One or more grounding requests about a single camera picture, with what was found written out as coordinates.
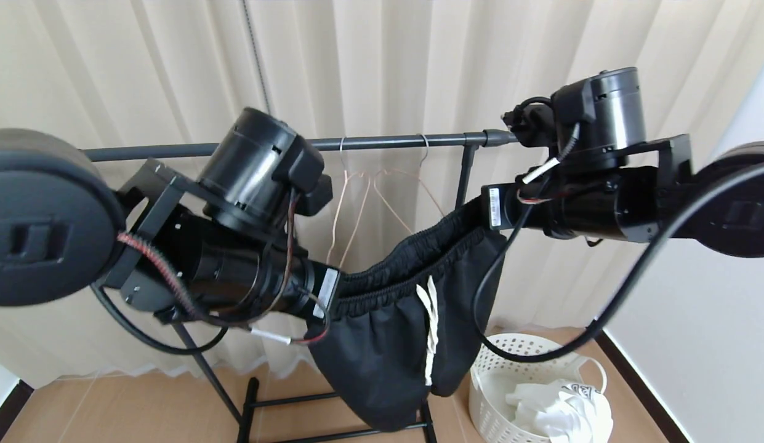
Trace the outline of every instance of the perforated basket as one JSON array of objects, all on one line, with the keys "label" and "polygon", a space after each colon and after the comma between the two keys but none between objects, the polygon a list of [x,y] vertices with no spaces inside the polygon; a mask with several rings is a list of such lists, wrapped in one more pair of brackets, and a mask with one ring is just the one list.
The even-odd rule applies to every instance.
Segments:
[{"label": "perforated basket", "polygon": [[[560,345],[534,335],[501,333],[489,337],[498,348],[512,354],[541,354]],[[505,395],[512,393],[519,383],[547,384],[557,379],[582,381],[579,368],[593,362],[601,371],[601,393],[606,391],[606,371],[595,359],[568,354],[541,364],[518,364],[480,348],[472,365],[472,390],[469,392],[469,413],[472,423],[487,443],[550,443],[550,438],[520,429],[511,419],[515,409],[505,403]]]}]

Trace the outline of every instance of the curtain fold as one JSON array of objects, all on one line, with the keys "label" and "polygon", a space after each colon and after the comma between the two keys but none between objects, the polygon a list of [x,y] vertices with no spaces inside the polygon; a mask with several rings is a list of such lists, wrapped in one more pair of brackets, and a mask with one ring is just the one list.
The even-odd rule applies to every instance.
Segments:
[{"label": "curtain fold", "polygon": [[[216,142],[242,107],[253,106],[269,107],[305,137],[472,132],[501,129],[499,115],[532,95],[636,65],[649,138],[689,132],[701,165],[763,63],[764,0],[0,1],[0,128],[49,132],[83,149]],[[460,152],[429,149],[422,168],[424,148],[344,152],[343,162],[331,152],[325,172],[335,196],[344,164],[350,173],[368,172],[404,222],[420,230],[440,218],[426,191],[412,177],[378,171],[414,174],[452,210]],[[544,155],[520,145],[480,148],[468,198],[481,185],[511,182]],[[191,177],[205,162],[166,160]],[[98,168],[117,187],[141,163]],[[367,186],[348,271],[376,263],[409,235],[371,182],[353,180],[334,263]],[[337,199],[297,219],[314,259],[326,259],[336,207]],[[492,323],[586,325],[640,250],[610,241],[588,249],[583,239],[524,232],[506,258]],[[121,308],[154,337],[179,344],[171,328]],[[262,323],[280,333],[305,330],[284,315]],[[199,343],[216,332],[188,329]],[[310,356],[232,331],[207,359],[240,370],[269,361],[284,373]],[[188,360],[137,343],[88,291],[0,309],[0,362],[35,387],[106,369],[197,371]]]}]

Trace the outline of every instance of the floor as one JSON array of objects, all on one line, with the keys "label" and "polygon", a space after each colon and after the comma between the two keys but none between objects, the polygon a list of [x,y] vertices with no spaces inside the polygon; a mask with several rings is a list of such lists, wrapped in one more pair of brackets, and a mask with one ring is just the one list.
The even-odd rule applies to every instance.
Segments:
[{"label": "floor", "polygon": [[[541,331],[537,334],[566,342],[578,330]],[[609,375],[607,398],[612,406],[612,443],[666,442],[633,392],[595,343],[582,354],[598,359]],[[597,370],[585,368],[585,381],[599,380]],[[260,400],[330,392],[330,386],[305,364],[285,380],[268,375],[266,365],[249,375],[219,368],[218,377],[228,393],[241,404],[247,379],[261,381]],[[483,443],[472,426],[468,411],[468,380],[450,398],[429,399],[437,438],[441,443]],[[288,404],[256,410],[251,441],[267,443],[292,438],[364,429],[364,424],[340,399]],[[125,375],[71,378],[36,390],[3,443],[16,442],[222,442],[236,440],[236,423],[210,384],[202,378],[162,373],[139,377]],[[421,429],[344,440],[347,442],[421,443]]]}]

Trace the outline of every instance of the black metal clothes rack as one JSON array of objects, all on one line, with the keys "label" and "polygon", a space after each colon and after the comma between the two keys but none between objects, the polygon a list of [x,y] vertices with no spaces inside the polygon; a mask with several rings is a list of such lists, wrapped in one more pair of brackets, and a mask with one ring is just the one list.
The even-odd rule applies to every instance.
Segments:
[{"label": "black metal clothes rack", "polygon": [[[475,152],[481,146],[502,146],[508,143],[516,142],[516,135],[508,131],[499,129],[486,129],[482,132],[464,132],[464,134],[438,134],[425,135],[428,140],[429,148],[437,146],[463,146],[461,155],[461,172],[458,179],[458,189],[456,193],[455,208],[464,204],[467,196],[467,187],[469,184],[469,174],[472,171],[472,163],[475,159]],[[317,138],[309,140],[310,143],[320,151],[338,151],[341,138]],[[128,148],[102,148],[84,150],[84,154],[92,162],[109,162],[122,160],[142,160],[148,158],[171,159],[181,157],[205,157],[211,155],[217,148],[218,143],[199,143],[184,145],[154,145],[154,146],[128,146]],[[390,149],[390,148],[423,148],[425,146],[423,135],[390,135],[389,137],[347,137],[343,138],[343,149],[346,151],[356,149]],[[193,337],[187,332],[182,323],[173,322],[171,325],[176,331],[185,347],[196,348]],[[215,388],[222,402],[226,404],[227,409],[235,418],[239,425],[238,437],[236,443],[249,443],[250,431],[253,424],[253,413],[260,407],[277,406],[280,404],[304,403],[307,401],[325,400],[335,398],[337,393],[323,393],[309,396],[296,396],[292,398],[281,398],[269,401],[258,401],[259,381],[257,378],[251,378],[247,382],[246,397],[242,409],[233,403],[226,389],[220,383],[215,371],[204,358],[204,354],[197,353],[193,355],[198,367],[204,371],[204,376]],[[410,424],[404,429],[423,429],[427,443],[437,443],[436,432],[433,428],[433,418],[430,414],[428,401],[425,401],[420,409],[420,418],[415,423]],[[315,437],[297,438],[294,440],[281,441],[279,443],[317,443],[320,441],[342,440],[344,438],[362,437],[365,435],[378,434],[375,429],[362,429],[361,431],[350,431],[340,434],[319,435]]]}]

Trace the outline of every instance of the dark baseboard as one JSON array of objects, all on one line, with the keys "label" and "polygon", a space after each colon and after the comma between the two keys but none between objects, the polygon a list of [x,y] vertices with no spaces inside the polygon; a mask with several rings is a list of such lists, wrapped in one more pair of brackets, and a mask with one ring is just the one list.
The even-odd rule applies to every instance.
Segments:
[{"label": "dark baseboard", "polygon": [[664,436],[671,443],[689,443],[688,438],[685,437],[683,431],[680,431],[680,427],[672,420],[669,413],[666,412],[663,405],[653,392],[649,390],[649,387],[641,380],[641,377],[636,373],[636,370],[630,365],[625,356],[617,349],[614,342],[609,338],[605,331],[601,331],[595,337],[595,341],[601,347],[601,350],[609,357],[617,372],[622,375],[623,379],[630,386],[630,390],[638,397],[638,400],[643,404],[644,409],[647,410],[650,417],[653,418],[655,424],[661,429]]},{"label": "dark baseboard", "polygon": [[7,434],[7,431],[10,431],[12,422],[21,413],[21,409],[29,401],[29,397],[32,396],[33,392],[34,389],[21,380],[12,389],[10,395],[7,396],[7,400],[0,407],[0,441]]}]

